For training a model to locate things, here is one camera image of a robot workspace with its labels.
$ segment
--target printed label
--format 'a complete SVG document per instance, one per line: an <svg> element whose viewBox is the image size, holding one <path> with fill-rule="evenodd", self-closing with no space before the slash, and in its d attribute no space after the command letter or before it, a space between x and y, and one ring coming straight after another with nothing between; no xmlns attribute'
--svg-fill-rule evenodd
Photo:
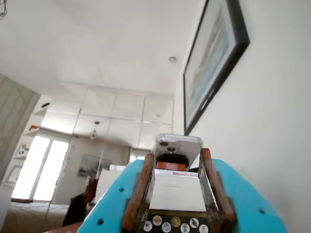
<svg viewBox="0 0 311 233"><path fill-rule="evenodd" d="M151 223L150 221L146 221L146 222L145 222L144 230L145 230L146 232L149 232L149 231L152 230L152 223Z"/></svg>
<svg viewBox="0 0 311 233"><path fill-rule="evenodd" d="M181 233L189 233L190 226L187 223L183 223L180 226L180 231L181 231Z"/></svg>
<svg viewBox="0 0 311 233"><path fill-rule="evenodd" d="M164 223L162 224L162 231L163 231L164 233L170 232L171 229L172 229L172 227L171 227L170 223L164 222Z"/></svg>
<svg viewBox="0 0 311 233"><path fill-rule="evenodd" d="M154 223L155 226L160 226L162 223L162 218L159 215L156 215L152 219L152 222Z"/></svg>
<svg viewBox="0 0 311 233"><path fill-rule="evenodd" d="M181 224L181 220L179 217L173 217L171 223L173 227L179 227Z"/></svg>
<svg viewBox="0 0 311 233"><path fill-rule="evenodd" d="M192 228L197 228L199 226L199 220L197 218L190 219L190 226Z"/></svg>
<svg viewBox="0 0 311 233"><path fill-rule="evenodd" d="M199 227L199 232L200 232L200 233L208 233L208 227L207 227L207 225L202 224L202 225Z"/></svg>

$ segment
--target bed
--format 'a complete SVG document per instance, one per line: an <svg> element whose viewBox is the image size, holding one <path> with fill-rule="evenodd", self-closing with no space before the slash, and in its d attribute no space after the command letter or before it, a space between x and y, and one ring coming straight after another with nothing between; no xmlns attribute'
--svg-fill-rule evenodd
<svg viewBox="0 0 311 233"><path fill-rule="evenodd" d="M1 232L43 233L61 227L69 206L51 204L46 217L48 206L39 202L11 202Z"/></svg>

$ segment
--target ceiling light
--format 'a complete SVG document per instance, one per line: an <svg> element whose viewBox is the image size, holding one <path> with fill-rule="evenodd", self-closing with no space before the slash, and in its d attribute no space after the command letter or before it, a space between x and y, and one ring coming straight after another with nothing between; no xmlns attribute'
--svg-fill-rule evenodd
<svg viewBox="0 0 311 233"><path fill-rule="evenodd" d="M176 57L174 57L174 56L169 57L169 62L174 64L174 63L176 63L176 62L177 62L177 58L176 58Z"/></svg>
<svg viewBox="0 0 311 233"><path fill-rule="evenodd" d="M93 130L92 134L91 134L91 140L95 139L95 137L97 135L96 127L100 124L100 122L99 121L95 121L94 124L95 124L95 127L94 127L94 130Z"/></svg>

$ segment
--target shelf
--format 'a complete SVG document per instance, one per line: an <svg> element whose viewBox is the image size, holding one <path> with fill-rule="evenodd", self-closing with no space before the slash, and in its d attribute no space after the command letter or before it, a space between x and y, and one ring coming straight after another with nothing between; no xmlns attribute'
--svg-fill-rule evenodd
<svg viewBox="0 0 311 233"><path fill-rule="evenodd" d="M29 131L28 133L24 133L24 136L34 137L39 132L40 128L36 128L34 130Z"/></svg>
<svg viewBox="0 0 311 233"><path fill-rule="evenodd" d="M58 131L55 131L55 130L52 130L52 129L48 129L48 128L43 128L43 127L39 127L39 128L36 128L36 129L33 129L27 133L24 133L23 136L28 136L28 137L35 137L38 133L43 133L43 134L49 134L49 135L63 135L63 136L66 136L66 137L71 137L72 134L69 134L69 133L62 133L62 132L58 132Z"/></svg>
<svg viewBox="0 0 311 233"><path fill-rule="evenodd" d="M33 113L33 115L35 116L40 116L40 117L44 117L44 115L46 114L48 108L43 108L35 113Z"/></svg>

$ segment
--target window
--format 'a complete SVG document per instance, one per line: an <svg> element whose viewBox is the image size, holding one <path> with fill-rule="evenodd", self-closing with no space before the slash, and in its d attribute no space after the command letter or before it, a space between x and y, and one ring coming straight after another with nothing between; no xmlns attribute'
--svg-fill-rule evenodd
<svg viewBox="0 0 311 233"><path fill-rule="evenodd" d="M36 136L20 171L12 197L50 201L68 146L69 141L65 139L49 135Z"/></svg>
<svg viewBox="0 0 311 233"><path fill-rule="evenodd" d="M131 155L130 155L130 162L132 163L133 161L137 159L144 160L145 156L150 153L149 150L143 150L143 149L132 149Z"/></svg>

